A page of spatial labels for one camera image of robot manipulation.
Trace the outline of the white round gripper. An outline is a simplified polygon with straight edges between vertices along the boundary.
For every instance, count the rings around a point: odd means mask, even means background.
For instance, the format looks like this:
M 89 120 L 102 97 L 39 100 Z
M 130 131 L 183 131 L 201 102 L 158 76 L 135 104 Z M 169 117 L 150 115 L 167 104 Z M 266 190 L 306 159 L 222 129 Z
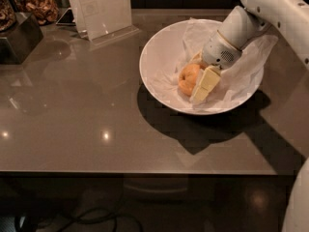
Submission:
M 219 83 L 220 68 L 231 68 L 241 57 L 243 50 L 255 38 L 262 36 L 268 27 L 269 23 L 265 20 L 241 6 L 235 6 L 204 44 L 202 52 L 197 52 L 190 59 L 190 63 L 202 67 L 210 65 L 198 74 L 190 100 L 203 102 Z

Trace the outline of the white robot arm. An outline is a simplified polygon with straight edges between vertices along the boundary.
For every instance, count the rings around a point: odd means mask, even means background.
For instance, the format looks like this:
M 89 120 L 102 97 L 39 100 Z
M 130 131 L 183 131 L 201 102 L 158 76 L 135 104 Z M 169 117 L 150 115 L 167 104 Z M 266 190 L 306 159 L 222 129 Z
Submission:
M 204 44 L 202 60 L 207 64 L 228 69 L 240 58 L 241 51 L 264 32 L 275 27 L 287 41 L 303 66 L 309 58 L 309 9 L 303 0 L 240 0 L 217 31 Z M 285 141 L 271 142 L 274 134 L 258 128 L 252 140 L 267 153 L 267 160 L 276 170 L 284 167 L 283 160 L 291 157 L 296 174 L 281 232 L 309 232 L 309 159 Z

